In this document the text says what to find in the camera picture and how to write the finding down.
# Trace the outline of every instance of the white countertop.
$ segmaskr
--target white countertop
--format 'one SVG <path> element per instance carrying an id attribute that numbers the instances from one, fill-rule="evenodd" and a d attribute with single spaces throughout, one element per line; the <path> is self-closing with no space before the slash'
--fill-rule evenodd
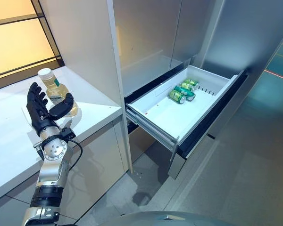
<path id="1" fill-rule="evenodd" d="M 77 141 L 81 142 L 122 114 L 121 107 L 67 67 L 54 73 L 79 106 L 75 117 L 58 120 L 61 127 L 70 125 Z M 33 148 L 40 138 L 22 112 L 27 91 L 34 81 L 46 90 L 38 76 L 0 89 L 0 197 L 39 171 L 42 164 Z"/>

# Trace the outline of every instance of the cabinet door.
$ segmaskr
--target cabinet door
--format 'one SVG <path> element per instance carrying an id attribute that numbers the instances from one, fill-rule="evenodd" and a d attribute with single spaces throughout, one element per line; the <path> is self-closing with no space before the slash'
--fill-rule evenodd
<path id="1" fill-rule="evenodd" d="M 181 62 L 171 61 L 179 0 L 113 0 L 124 96 Z"/>
<path id="2" fill-rule="evenodd" d="M 83 155 L 69 172 L 60 206 L 60 214 L 73 219 L 79 219 L 124 174 L 112 123 L 88 137 L 81 145 Z M 77 146 L 74 153 L 72 163 L 79 155 Z M 38 175 L 24 181 L 8 196 L 30 203 Z"/>
<path id="3" fill-rule="evenodd" d="M 23 217 L 26 209 L 29 208 L 29 204 L 3 196 L 0 198 L 0 226 L 20 226 L 23 221 Z M 73 224 L 74 219 L 60 215 L 57 224 Z"/>

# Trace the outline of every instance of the bottle cap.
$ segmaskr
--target bottle cap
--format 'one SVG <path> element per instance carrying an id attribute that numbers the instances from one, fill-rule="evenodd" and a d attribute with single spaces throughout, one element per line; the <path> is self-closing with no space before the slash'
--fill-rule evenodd
<path id="1" fill-rule="evenodd" d="M 54 76 L 54 73 L 50 68 L 43 68 L 43 69 L 38 71 L 38 76 L 42 80 L 47 80 L 47 79 L 52 78 Z"/>

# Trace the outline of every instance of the plastic bottle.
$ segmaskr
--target plastic bottle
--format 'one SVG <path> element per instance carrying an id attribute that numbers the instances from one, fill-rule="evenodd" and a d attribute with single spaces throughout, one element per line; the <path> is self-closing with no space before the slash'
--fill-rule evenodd
<path id="1" fill-rule="evenodd" d="M 64 84 L 59 83 L 53 71 L 50 68 L 43 68 L 38 71 L 39 77 L 42 79 L 47 87 L 46 94 L 54 105 L 57 105 L 65 99 L 67 93 L 69 93 L 67 87 Z M 77 104 L 74 101 L 74 106 L 65 117 L 72 117 L 77 114 Z"/>

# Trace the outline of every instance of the can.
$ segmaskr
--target can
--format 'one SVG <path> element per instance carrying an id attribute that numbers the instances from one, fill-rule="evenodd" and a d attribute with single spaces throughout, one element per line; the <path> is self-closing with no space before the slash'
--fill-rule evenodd
<path id="1" fill-rule="evenodd" d="M 192 91 L 195 88 L 194 86 L 192 86 L 191 84 L 186 83 L 186 82 L 181 83 L 180 86 L 185 88 L 185 89 L 187 89 L 187 90 L 189 90 L 189 91 Z"/>
<path id="2" fill-rule="evenodd" d="M 195 80 L 193 80 L 193 79 L 185 79 L 183 82 L 184 82 L 184 83 L 189 83 L 189 84 L 191 84 L 192 86 L 199 86 L 199 82 L 198 82 L 198 81 L 195 81 Z"/>
<path id="3" fill-rule="evenodd" d="M 176 91 L 180 92 L 181 94 L 185 95 L 185 98 L 188 101 L 192 101 L 195 98 L 195 94 L 192 91 L 190 91 L 188 89 L 185 89 L 185 88 L 183 88 L 183 87 L 181 87 L 179 85 L 175 86 L 174 90 L 176 90 Z"/>
<path id="4" fill-rule="evenodd" d="M 180 92 L 178 92 L 174 89 L 171 90 L 171 92 L 169 93 L 169 97 L 179 104 L 183 104 L 185 99 L 186 99 L 183 94 L 181 94 Z"/>
<path id="5" fill-rule="evenodd" d="M 190 84 L 191 91 L 194 91 L 199 86 L 199 82 L 192 79 L 185 79 L 183 83 Z"/>

